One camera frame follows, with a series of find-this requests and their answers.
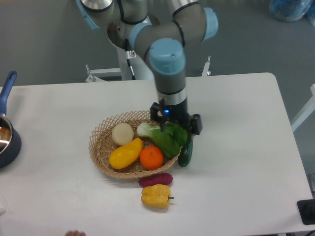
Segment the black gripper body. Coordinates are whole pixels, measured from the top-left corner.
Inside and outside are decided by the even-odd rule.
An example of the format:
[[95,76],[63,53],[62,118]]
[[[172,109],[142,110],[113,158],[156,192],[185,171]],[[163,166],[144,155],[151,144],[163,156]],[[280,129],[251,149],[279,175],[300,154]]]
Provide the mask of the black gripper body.
[[187,98],[175,105],[167,105],[166,100],[163,98],[159,101],[159,109],[162,115],[159,121],[161,130],[165,130],[167,122],[175,123],[184,130],[189,130]]

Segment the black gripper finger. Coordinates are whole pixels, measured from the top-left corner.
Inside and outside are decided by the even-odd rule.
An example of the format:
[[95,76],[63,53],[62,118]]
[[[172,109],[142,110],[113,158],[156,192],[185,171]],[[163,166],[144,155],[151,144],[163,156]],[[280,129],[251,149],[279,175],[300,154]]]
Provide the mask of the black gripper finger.
[[202,120],[200,114],[193,114],[189,116],[189,133],[192,135],[200,135],[202,131]]
[[165,100],[163,98],[158,103],[154,102],[150,107],[151,120],[159,123],[161,132],[165,131],[165,124],[167,122],[167,116],[164,113],[165,109]]

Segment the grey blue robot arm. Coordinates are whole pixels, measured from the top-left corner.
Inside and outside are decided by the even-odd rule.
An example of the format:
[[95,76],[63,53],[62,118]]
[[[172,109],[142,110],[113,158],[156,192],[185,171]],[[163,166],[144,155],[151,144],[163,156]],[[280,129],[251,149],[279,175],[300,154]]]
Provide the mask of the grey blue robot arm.
[[217,33],[219,22],[213,9],[197,0],[170,0],[172,21],[154,26],[145,0],[78,0],[76,4],[90,25],[120,23],[117,35],[123,48],[134,51],[152,71],[158,101],[150,108],[151,120],[161,129],[171,122],[199,135],[201,116],[188,113],[184,49]]

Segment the person's hand at bottom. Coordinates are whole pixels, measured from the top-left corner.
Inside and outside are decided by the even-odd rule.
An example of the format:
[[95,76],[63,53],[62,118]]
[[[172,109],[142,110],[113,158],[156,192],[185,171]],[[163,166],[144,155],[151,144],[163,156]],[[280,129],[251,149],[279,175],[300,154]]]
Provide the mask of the person's hand at bottom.
[[65,236],[86,236],[86,233],[84,231],[73,230],[68,231]]

